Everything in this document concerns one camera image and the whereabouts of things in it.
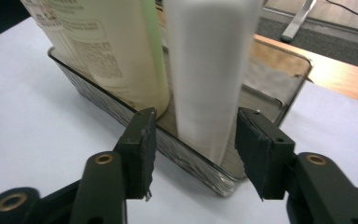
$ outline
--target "white bottle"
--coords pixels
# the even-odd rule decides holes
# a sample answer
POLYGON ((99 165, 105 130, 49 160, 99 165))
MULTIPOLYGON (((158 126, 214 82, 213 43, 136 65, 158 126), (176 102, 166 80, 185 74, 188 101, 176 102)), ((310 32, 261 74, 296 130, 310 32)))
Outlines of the white bottle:
POLYGON ((72 40, 66 35, 61 23, 52 13, 48 2, 46 0, 21 0, 21 2, 63 60, 75 70, 88 73, 86 65, 78 57, 77 51, 72 45, 72 40))
POLYGON ((216 164, 226 152, 261 5, 164 0, 178 137, 216 164))
POLYGON ((48 0, 96 82, 137 110, 168 106, 154 0, 48 0))

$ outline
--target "cable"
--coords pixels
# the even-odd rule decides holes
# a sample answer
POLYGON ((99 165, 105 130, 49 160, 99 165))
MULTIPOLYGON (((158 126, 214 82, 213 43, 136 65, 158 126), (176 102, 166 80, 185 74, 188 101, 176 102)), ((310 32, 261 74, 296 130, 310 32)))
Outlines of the cable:
POLYGON ((333 4, 333 5, 336 5, 336 6, 339 6, 339 7, 343 7, 343 8, 345 8, 345 9, 347 9, 349 12, 358 15, 357 12, 355 12, 355 11, 353 11, 352 9, 350 9, 350 8, 348 8, 348 7, 345 7, 345 6, 341 5, 341 4, 332 2, 332 1, 330 1, 330 0, 326 0, 326 2, 331 3, 331 4, 333 4))

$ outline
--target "wooden surface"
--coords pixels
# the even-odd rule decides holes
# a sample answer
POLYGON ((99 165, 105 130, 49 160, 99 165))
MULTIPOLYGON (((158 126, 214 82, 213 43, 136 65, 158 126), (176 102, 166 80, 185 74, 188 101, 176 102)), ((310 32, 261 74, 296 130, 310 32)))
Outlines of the wooden surface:
POLYGON ((255 38, 310 58, 313 63, 313 68, 310 71, 310 79, 316 85, 325 87, 332 91, 337 91, 358 100, 357 66, 342 63, 304 49, 286 45, 282 42, 271 40, 261 35, 256 35, 255 38))
MULTIPOLYGON (((332 2, 344 5, 358 12, 358 0, 331 0, 332 2)), ((268 0, 266 8, 296 14, 304 4, 305 0, 268 0)), ((358 16, 344 9, 328 3, 325 0, 318 0, 315 7, 309 14, 309 18, 317 21, 325 21, 339 26, 350 27, 358 30, 358 16)))

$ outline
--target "metal tray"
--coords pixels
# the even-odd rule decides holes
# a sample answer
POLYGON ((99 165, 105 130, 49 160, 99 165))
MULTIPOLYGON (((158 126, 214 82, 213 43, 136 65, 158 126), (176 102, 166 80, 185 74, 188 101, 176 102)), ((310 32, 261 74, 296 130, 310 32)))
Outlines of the metal tray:
MULTIPOLYGON (((61 68, 81 95, 124 126, 128 125, 132 115, 136 112, 133 108, 98 86, 93 81, 92 76, 85 73, 81 74, 75 68, 68 66, 60 59, 54 48, 48 51, 48 56, 61 68)), ((164 56, 169 85, 171 86, 167 49, 164 50, 164 56)), ((311 61, 264 42, 255 41, 249 67, 246 77, 251 78, 244 80, 244 83, 252 85, 252 83, 267 82, 268 85, 267 87, 255 85, 252 88, 249 85, 242 85, 239 106, 259 110, 279 125, 306 80, 312 68, 311 61), (287 88, 287 83, 292 83, 290 84, 291 89, 287 88), (269 91, 271 87, 276 87, 278 92, 286 92, 286 94, 271 95, 274 92, 269 91)), ((177 138, 172 92, 169 107, 158 119, 157 125, 158 151, 202 181, 218 195, 227 197, 232 194, 240 182, 247 179, 243 171, 243 163, 234 148, 235 125, 233 125, 225 158, 221 164, 214 164, 177 138)))

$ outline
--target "white table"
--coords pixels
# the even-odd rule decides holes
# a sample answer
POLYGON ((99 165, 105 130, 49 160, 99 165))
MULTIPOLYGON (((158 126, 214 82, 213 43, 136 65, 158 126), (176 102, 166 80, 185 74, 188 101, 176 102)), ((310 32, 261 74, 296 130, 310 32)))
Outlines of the white table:
MULTIPOLYGON (((0 193, 44 197, 78 180, 86 159, 111 150, 124 128, 83 98, 47 56, 32 19, 0 35, 0 193)), ((332 158, 358 187, 358 101, 307 83, 282 129, 296 152, 332 158)), ((258 198, 250 182, 220 198, 157 155, 150 202, 128 201, 129 223, 288 223, 285 201, 258 198)))

